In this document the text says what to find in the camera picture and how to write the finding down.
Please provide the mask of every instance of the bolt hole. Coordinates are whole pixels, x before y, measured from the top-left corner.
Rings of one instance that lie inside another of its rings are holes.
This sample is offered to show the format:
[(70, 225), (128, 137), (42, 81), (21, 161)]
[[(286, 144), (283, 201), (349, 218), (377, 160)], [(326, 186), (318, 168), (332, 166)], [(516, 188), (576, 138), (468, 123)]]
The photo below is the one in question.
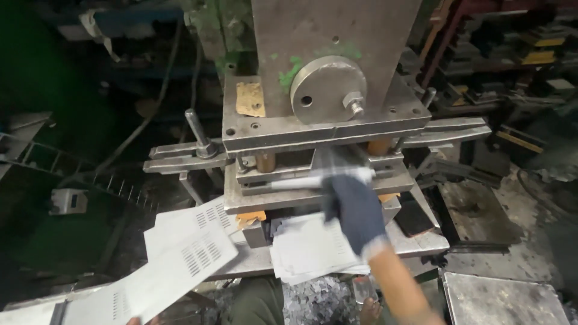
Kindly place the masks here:
[(301, 106), (303, 107), (309, 107), (311, 106), (311, 103), (313, 102), (313, 98), (311, 98), (311, 96), (303, 96), (301, 97)]

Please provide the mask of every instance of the work glove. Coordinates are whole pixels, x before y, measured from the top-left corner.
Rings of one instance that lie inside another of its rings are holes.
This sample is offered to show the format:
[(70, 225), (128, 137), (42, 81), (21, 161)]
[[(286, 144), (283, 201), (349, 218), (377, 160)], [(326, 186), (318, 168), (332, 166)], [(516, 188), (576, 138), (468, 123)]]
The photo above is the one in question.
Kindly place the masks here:
[(341, 231), (355, 254), (369, 260), (390, 245), (381, 202), (372, 189), (347, 175), (330, 176), (321, 187), (325, 221), (339, 219)]

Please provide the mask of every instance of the forearm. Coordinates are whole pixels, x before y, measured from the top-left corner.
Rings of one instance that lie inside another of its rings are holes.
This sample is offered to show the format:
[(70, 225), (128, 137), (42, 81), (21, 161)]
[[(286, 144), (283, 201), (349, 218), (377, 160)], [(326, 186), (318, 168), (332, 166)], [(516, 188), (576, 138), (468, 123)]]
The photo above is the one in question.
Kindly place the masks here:
[(392, 246), (369, 260), (369, 266), (392, 315), (402, 324), (444, 324), (433, 313), (420, 286), (395, 254)]

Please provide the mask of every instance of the dark blue glove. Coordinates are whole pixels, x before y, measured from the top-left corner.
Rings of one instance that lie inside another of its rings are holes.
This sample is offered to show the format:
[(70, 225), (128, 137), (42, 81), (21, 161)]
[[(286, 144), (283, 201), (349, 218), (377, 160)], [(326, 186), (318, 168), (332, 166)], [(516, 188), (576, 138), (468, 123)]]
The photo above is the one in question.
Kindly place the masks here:
[(364, 251), (368, 244), (389, 244), (381, 202), (372, 189), (346, 175), (324, 179), (322, 189), (325, 221), (339, 219), (341, 230), (355, 254), (361, 256), (363, 253), (369, 258)]

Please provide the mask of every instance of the round steel disc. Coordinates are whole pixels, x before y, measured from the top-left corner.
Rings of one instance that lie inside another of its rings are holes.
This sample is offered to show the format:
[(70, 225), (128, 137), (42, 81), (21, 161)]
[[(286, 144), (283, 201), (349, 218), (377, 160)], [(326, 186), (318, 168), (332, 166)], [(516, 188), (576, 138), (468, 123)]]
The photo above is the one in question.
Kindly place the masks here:
[(353, 113), (343, 106), (343, 98), (352, 91), (367, 94), (365, 75), (355, 62), (340, 56), (315, 59), (293, 79), (293, 113), (304, 124), (348, 121)]

